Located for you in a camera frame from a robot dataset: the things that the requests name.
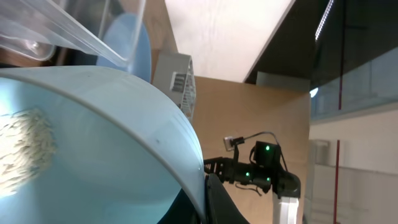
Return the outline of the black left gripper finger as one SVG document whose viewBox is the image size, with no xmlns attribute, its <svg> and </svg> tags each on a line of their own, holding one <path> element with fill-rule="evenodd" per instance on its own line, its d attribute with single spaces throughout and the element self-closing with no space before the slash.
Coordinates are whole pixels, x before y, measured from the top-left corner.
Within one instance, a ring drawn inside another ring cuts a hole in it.
<svg viewBox="0 0 398 224">
<path fill-rule="evenodd" d="M 212 224 L 248 224 L 215 174 L 205 179 L 206 214 Z"/>
</svg>

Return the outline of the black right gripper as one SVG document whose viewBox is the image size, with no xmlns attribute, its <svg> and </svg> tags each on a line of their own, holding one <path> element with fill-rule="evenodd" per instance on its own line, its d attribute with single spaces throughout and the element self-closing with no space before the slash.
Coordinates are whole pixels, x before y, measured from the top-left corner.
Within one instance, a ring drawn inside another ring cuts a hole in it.
<svg viewBox="0 0 398 224">
<path fill-rule="evenodd" d="M 231 158 L 216 157 L 205 159 L 203 165 L 205 173 L 221 174 L 224 181 L 232 184 L 254 185 L 265 193 L 271 188 L 271 173 L 257 164 L 235 163 Z"/>
</svg>

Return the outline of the light blue small bowl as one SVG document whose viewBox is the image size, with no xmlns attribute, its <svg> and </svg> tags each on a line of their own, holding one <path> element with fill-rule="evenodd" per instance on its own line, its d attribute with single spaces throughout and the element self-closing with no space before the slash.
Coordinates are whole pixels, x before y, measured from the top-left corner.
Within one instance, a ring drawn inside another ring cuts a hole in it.
<svg viewBox="0 0 398 224">
<path fill-rule="evenodd" d="M 203 155 L 177 105 L 107 67 L 1 70 L 1 113 L 44 112 L 50 167 L 1 199 L 2 223 L 157 223 L 180 192 L 206 219 Z"/>
</svg>

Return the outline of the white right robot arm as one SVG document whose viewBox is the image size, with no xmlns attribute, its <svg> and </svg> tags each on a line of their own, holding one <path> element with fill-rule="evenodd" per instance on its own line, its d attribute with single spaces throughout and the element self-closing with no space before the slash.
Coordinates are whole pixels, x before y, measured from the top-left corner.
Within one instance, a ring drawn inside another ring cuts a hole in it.
<svg viewBox="0 0 398 224">
<path fill-rule="evenodd" d="M 272 190 L 278 199 L 300 198 L 299 178 L 287 169 L 281 146 L 257 141 L 251 149 L 249 163 L 239 162 L 238 145 L 242 141 L 231 141 L 234 147 L 232 158 L 205 159 L 205 172 L 216 174 L 220 181 L 230 184 L 253 185 L 264 193 Z"/>
</svg>

